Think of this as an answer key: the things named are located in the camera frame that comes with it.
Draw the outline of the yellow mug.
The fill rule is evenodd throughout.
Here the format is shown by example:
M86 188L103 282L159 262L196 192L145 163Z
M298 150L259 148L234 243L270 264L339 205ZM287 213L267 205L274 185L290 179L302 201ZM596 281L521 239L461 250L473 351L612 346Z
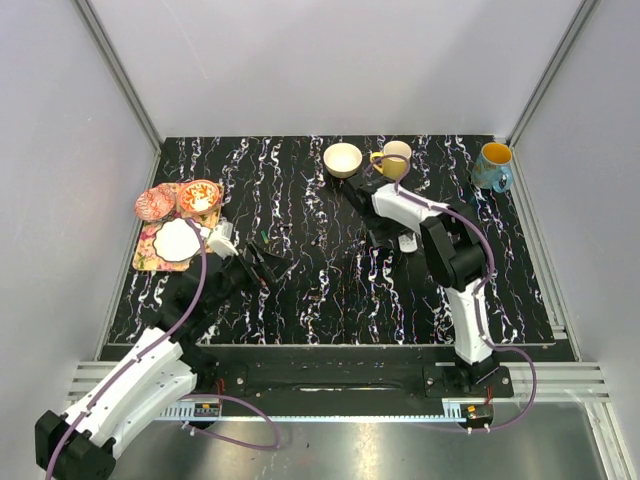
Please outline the yellow mug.
M387 142L381 151L370 155L370 163L382 176L396 181L410 168L412 148L409 144L394 140Z

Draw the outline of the blue butterfly mug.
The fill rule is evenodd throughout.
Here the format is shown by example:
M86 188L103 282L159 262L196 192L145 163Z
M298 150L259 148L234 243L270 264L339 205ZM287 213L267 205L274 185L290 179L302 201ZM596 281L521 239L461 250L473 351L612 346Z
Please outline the blue butterfly mug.
M497 142L483 145L471 172L471 182L480 189L508 191L513 183L511 161L508 146Z

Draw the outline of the white scalloped plate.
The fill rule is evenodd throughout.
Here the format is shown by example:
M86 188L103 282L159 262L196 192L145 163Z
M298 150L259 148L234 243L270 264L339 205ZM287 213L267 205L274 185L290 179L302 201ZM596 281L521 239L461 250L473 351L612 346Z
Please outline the white scalloped plate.
M206 241L211 229L195 221L177 218L166 222L155 234L153 247L158 257L166 262L179 263L193 257L200 250L200 241Z

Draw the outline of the floral rectangular tray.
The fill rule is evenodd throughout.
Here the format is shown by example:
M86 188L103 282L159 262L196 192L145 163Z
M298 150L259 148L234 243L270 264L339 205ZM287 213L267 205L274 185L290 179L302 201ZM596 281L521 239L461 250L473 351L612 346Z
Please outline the floral rectangular tray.
M160 185L166 185L170 187L175 194L175 209L172 213L170 213L167 217L160 221L156 222L145 222L143 221L142 230L140 232L137 246L134 252L132 266L134 269L138 271L157 271L157 272L182 272L188 269L191 259L196 256L196 253L190 259L179 262L179 263L171 263L162 260L155 253L155 249L153 247L153 240L155 239L155 234L162 227L162 225L171 220L182 218L188 220L192 220L198 222L200 225L204 227L208 227L211 230L216 226L219 222L221 215L221 202L224 193L224 187L217 183L221 187L221 199L219 204L209 212L204 214L190 214L184 212L180 206L177 204L177 196L181 189L181 187L186 183L162 183Z

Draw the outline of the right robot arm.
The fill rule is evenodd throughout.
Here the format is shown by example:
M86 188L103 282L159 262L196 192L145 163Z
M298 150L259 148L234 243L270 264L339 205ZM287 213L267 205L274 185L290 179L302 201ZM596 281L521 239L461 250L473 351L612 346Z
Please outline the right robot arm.
M448 379L465 395L480 394L499 368L485 301L494 261L468 206L428 200L385 178L350 178L342 191L376 240L419 236L428 272L451 309L456 361Z

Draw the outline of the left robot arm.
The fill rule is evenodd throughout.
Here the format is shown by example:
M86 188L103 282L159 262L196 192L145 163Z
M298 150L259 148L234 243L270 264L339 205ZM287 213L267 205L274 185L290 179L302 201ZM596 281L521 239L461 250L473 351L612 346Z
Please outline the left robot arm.
M292 264L253 242L194 257L115 367L64 412L37 420L35 457L46 478L108 478L131 441L179 401L242 404L247 366L222 363L198 342L230 298L275 287Z

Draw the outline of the orange floral small bowl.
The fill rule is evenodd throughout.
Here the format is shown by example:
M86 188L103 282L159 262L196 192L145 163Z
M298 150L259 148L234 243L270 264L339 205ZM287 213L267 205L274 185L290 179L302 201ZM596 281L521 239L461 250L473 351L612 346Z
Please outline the orange floral small bowl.
M184 184L177 196L177 204L190 214L204 214L214 209L221 199L221 187L210 180L194 180Z

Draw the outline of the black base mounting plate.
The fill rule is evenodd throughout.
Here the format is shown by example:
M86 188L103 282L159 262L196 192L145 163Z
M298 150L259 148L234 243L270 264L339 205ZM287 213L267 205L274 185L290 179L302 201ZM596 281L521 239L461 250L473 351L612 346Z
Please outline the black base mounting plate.
M419 417L447 400L511 400L506 366L465 385L450 346L206 347L200 393L240 397L271 417Z

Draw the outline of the aluminium rail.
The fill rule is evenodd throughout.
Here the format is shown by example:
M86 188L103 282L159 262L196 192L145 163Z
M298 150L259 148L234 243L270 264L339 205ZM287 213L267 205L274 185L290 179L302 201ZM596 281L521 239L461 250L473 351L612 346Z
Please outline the aluminium rail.
M527 363L508 362L515 399L526 403L536 390L535 401L546 403L606 403L608 387L600 366L593 362L538 362L536 382Z

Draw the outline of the cream ceramic bowl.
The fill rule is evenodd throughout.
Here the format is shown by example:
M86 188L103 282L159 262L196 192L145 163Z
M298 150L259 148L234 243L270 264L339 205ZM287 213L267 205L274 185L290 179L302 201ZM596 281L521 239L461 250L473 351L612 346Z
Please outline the cream ceramic bowl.
M331 176L346 179L359 170L362 163L362 153L353 144L336 143L325 150L323 163Z

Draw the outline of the white remote control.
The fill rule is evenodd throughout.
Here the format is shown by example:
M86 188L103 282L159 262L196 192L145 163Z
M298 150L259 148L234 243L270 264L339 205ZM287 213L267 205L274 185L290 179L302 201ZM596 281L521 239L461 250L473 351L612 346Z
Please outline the white remote control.
M403 234L398 237L399 249L403 253L415 253L418 250L418 244L414 233Z

